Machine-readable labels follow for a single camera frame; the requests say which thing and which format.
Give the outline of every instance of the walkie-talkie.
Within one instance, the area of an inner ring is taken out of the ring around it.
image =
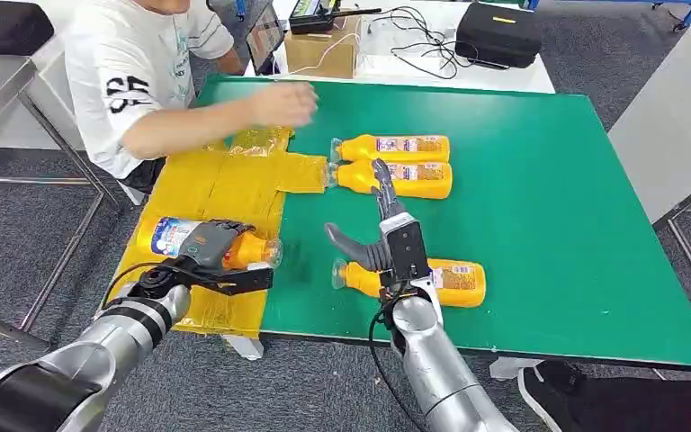
[[[295,5],[294,10],[299,10],[298,5]],[[319,2],[312,14],[296,15],[293,13],[293,16],[290,17],[290,31],[292,34],[329,32],[335,26],[336,18],[352,15],[379,14],[380,12],[382,12],[380,8],[341,11],[339,1],[335,1],[330,8],[326,8]]]

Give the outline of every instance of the bottle label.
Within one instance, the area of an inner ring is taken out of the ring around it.
[[[379,137],[377,151],[440,151],[438,136],[424,137]]]
[[[436,290],[474,291],[476,288],[475,274],[470,265],[453,265],[451,268],[434,268],[433,281],[435,282]]]
[[[393,180],[443,180],[441,164],[386,164]]]
[[[149,248],[159,255],[178,257],[182,243],[198,225],[200,222],[194,220],[163,218],[152,232]]]

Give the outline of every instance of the floor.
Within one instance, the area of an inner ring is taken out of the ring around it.
[[[668,13],[646,4],[544,0],[539,14],[543,58],[555,88],[589,95],[607,128],[678,39],[669,32],[674,21]],[[199,70],[195,65],[198,81]],[[0,175],[69,173],[58,152],[0,150]],[[16,323],[27,311],[92,198],[84,187],[0,186],[0,318]],[[136,208],[120,214],[102,209],[40,315],[38,336],[67,343],[88,325],[138,214]],[[691,217],[682,224],[691,238]],[[691,268],[667,229],[659,238],[691,300]],[[169,334],[115,397],[103,430],[412,430],[377,379],[367,348],[286,340],[267,341],[265,347],[265,357],[251,363],[217,337]],[[0,337],[0,369],[39,354]],[[386,349],[380,355],[413,406],[398,362]],[[519,430],[546,430],[522,402],[515,382],[486,378],[492,356],[466,359]],[[655,378],[647,369],[582,367],[595,376]],[[691,373],[663,374],[691,379]]]

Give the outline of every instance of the green table mat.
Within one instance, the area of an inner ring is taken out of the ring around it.
[[[267,83],[212,76],[198,103]],[[312,84],[319,110],[289,151],[328,155],[333,137],[363,133],[451,140],[449,198],[402,201],[422,224],[429,257],[486,269],[479,308],[444,308],[458,347],[691,366],[690,303],[587,97]],[[285,257],[261,331],[366,338],[378,304],[331,288],[339,254],[325,222],[364,243],[378,236],[370,195],[288,194]],[[388,335],[380,328],[376,337]]]

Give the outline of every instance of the person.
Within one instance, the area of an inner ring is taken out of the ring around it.
[[[518,389],[551,431],[686,432],[691,381],[589,378],[565,362],[521,369]]]
[[[152,190],[165,157],[252,127],[310,122],[308,83],[189,109],[189,53],[238,74],[234,40],[205,0],[84,0],[65,37],[76,122],[92,162],[124,185]]]

